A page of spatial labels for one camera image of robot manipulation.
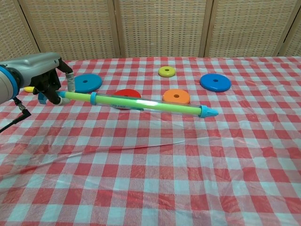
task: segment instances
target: wicker screen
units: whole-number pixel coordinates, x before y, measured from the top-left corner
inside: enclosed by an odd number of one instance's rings
[[[38,52],[19,5],[14,0],[0,4],[0,61]]]
[[[301,56],[301,16],[298,18],[299,21],[295,21],[297,23],[296,30],[292,31],[294,33],[285,52],[285,56]]]
[[[64,59],[114,58],[107,0],[22,0],[43,51]]]
[[[210,57],[272,56],[298,0],[218,0]]]
[[[123,56],[198,56],[206,0],[119,0],[119,7]]]

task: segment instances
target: table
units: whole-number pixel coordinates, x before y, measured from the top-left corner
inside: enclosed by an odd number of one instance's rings
[[[179,88],[220,114],[40,105],[22,91],[32,116],[0,135],[0,225],[301,224],[301,57],[67,63],[99,74],[98,93],[161,100]],[[158,76],[164,65],[176,76]],[[231,89],[203,89],[205,73],[227,76]],[[18,114],[1,105],[0,126]]]

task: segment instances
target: plastic tablecloth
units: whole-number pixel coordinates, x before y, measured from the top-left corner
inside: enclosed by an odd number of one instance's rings
[[[98,93],[161,100],[183,89],[220,114],[41,105],[21,91],[32,116],[0,134],[0,225],[301,224],[301,57],[67,63],[101,76]],[[160,77],[165,65],[176,76]],[[206,73],[227,76],[230,90],[203,89]],[[18,114],[0,105],[0,126]]]

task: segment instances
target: blue nozzle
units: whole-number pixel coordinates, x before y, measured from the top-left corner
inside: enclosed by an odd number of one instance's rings
[[[213,117],[218,115],[217,110],[211,109],[205,105],[201,105],[200,108],[202,109],[201,115],[199,115],[200,118]]]

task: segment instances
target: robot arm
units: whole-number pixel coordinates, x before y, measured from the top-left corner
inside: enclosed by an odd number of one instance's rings
[[[0,104],[17,96],[21,88],[35,87],[55,105],[63,103],[56,93],[61,84],[55,69],[66,74],[68,91],[75,91],[72,69],[58,53],[38,53],[0,62]]]

